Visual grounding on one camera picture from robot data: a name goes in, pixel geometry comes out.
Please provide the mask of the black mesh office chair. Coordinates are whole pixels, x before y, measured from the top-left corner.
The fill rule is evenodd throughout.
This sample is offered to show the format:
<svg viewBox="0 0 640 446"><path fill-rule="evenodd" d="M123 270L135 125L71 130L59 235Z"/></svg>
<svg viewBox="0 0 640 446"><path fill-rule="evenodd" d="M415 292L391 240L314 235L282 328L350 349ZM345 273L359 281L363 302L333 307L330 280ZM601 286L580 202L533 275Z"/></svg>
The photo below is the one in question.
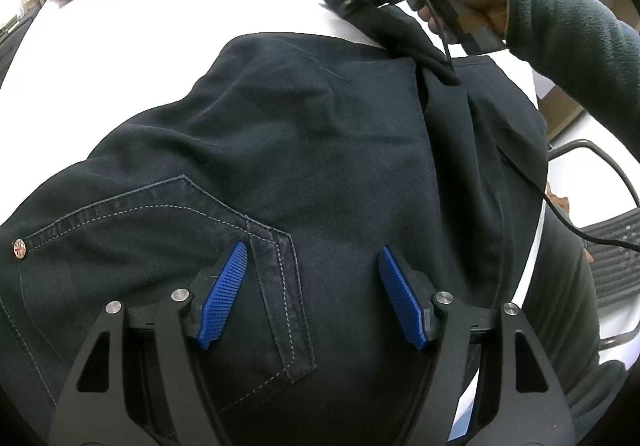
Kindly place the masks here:
<svg viewBox="0 0 640 446"><path fill-rule="evenodd" d="M548 151L548 159L553 160L557 159L561 156L568 154L570 151L575 151L578 148L585 148L592 151L593 154L597 155L600 159L602 159L617 175L617 177L622 180L629 195L634 201L634 205L636 206L636 210L629 211L629 214L636 215L639 213L639 195L634 189L634 185L632 185L631 180L627 177L627 174L620 168L620 165L606 152L603 151L597 144L586 140L586 139L578 139L575 141L570 141L560 146L551 147ZM590 244L594 249L600 250L605 247L615 247L623 249L624 251L634 251L635 253L639 252L639 246L637 244L630 243L627 240L619 240L613 238L602 238L597 236L588 235L585 231L578 229L575 227L570 221L568 221L567 217L563 217L559 214L560 221L575 235L580 237L582 241L586 244L585 250L588 251L589 247L587 244ZM608 336L607 338L602 338L599 344L599 350L601 352L606 350L611 350L611 348L616 348L616 346L621 346L623 344L629 343L639 334L639 325L636 325L634 329L627 331L626 333L614 334L614 336Z"/></svg>

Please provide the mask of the black denim pants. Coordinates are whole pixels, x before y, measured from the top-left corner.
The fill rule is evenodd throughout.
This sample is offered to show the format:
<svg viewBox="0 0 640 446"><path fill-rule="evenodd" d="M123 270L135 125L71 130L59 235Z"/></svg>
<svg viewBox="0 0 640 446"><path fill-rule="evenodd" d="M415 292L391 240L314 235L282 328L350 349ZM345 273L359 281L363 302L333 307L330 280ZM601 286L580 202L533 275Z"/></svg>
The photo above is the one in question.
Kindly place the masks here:
<svg viewBox="0 0 640 446"><path fill-rule="evenodd" d="M191 284L242 241L219 341L198 351L237 445L389 445L428 358L378 273L395 245L477 307L510 299L538 224L546 124L490 58L447 61L395 8L373 46L245 35L178 102L115 128L1 228L1 386L49 432L99 311Z"/></svg>

